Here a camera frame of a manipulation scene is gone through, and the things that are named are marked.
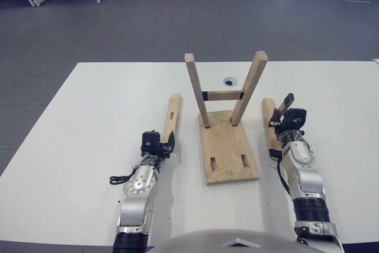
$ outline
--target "wooden stick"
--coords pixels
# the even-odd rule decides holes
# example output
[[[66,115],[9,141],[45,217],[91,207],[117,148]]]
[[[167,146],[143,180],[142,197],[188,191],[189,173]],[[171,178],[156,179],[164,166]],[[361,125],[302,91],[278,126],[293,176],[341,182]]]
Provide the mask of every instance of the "wooden stick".
[[[186,53],[184,55],[184,59],[185,59],[185,64],[187,65],[189,78],[191,79],[192,87],[195,92],[196,102],[197,102],[197,105],[199,106],[201,118],[203,119],[203,122],[204,122],[204,127],[209,128],[210,124],[209,124],[209,119],[207,115],[207,108],[205,107],[203,94],[201,92],[200,80],[199,80],[199,76],[196,70],[194,54]]]
[[[268,127],[268,123],[271,120],[272,114],[274,113],[274,109],[275,101],[271,98],[264,98],[262,101],[263,122],[266,129],[268,152],[270,153],[271,157],[274,157],[273,154],[277,154],[282,150],[280,142],[277,139],[277,135],[275,134],[275,129],[273,127]]]
[[[243,97],[241,90],[231,91],[203,91],[204,101],[240,100]]]
[[[248,106],[251,95],[253,95],[254,89],[258,84],[259,78],[262,75],[267,61],[268,58],[264,51],[261,50],[255,53],[249,73],[242,87],[244,95],[241,100],[237,101],[237,104],[232,112],[232,116],[230,117],[232,120],[232,125],[237,126],[241,121],[243,112],[245,112],[246,107]]]
[[[171,132],[174,132],[174,135],[176,135],[176,125],[178,123],[181,102],[182,95],[180,93],[171,95],[167,110],[165,129],[160,140],[162,143],[168,142],[168,137]]]

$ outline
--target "rectangular slot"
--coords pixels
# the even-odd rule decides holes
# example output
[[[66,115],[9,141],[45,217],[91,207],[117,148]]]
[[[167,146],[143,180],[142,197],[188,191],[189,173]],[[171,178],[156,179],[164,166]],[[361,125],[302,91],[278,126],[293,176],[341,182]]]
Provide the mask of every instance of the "rectangular slot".
[[[212,171],[216,170],[216,159],[214,157],[211,157],[211,168]]]
[[[249,162],[246,159],[246,155],[245,154],[241,154],[241,158],[242,158],[243,167],[250,167]]]

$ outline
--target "black cable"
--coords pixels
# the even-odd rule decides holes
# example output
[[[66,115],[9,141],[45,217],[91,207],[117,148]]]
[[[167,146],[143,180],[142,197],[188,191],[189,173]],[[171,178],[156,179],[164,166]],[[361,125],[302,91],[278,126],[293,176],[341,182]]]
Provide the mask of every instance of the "black cable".
[[[133,176],[134,173],[136,173],[137,168],[138,167],[134,168],[129,176],[110,176],[109,177],[109,184],[120,185],[120,184],[123,184],[123,183],[129,181],[130,177]]]
[[[288,184],[285,182],[285,180],[284,180],[284,178],[283,178],[283,176],[282,176],[282,173],[281,173],[281,171],[280,171],[280,163],[282,162],[282,159],[283,159],[283,156],[280,156],[280,157],[278,158],[277,171],[278,171],[279,179],[280,179],[280,181],[282,182],[283,187],[284,187],[285,190],[287,191],[288,195],[291,195],[291,194],[290,194],[290,188],[289,188]]]

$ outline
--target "gray floor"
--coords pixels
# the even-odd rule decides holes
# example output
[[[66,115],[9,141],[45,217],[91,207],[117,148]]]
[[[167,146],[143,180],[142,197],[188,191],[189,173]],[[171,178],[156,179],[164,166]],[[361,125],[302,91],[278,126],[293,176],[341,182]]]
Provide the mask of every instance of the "gray floor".
[[[32,8],[4,0],[0,174],[78,62],[181,62],[188,51],[197,61],[240,61],[261,49],[271,60],[379,57],[379,0],[347,1],[369,3],[48,0]]]

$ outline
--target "wooden board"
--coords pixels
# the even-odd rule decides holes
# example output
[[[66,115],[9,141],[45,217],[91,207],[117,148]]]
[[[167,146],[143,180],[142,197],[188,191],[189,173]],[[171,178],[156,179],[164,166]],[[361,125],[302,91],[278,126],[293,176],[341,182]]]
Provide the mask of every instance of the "wooden board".
[[[270,98],[263,99],[262,113],[263,113],[265,129],[266,129],[267,146],[268,146],[269,152],[271,150],[282,151],[280,142],[277,139],[277,135],[275,134],[275,129],[273,127],[268,127],[268,123],[274,112],[274,108],[275,108],[275,101],[273,99],[270,99]]]
[[[232,126],[231,115],[232,111],[208,113],[209,129],[198,116],[207,185],[258,179],[243,126]]]
[[[176,125],[178,122],[178,114],[180,112],[182,95],[180,93],[172,94],[168,105],[165,129],[162,134],[162,143],[168,142],[168,137],[171,132],[176,135]]]

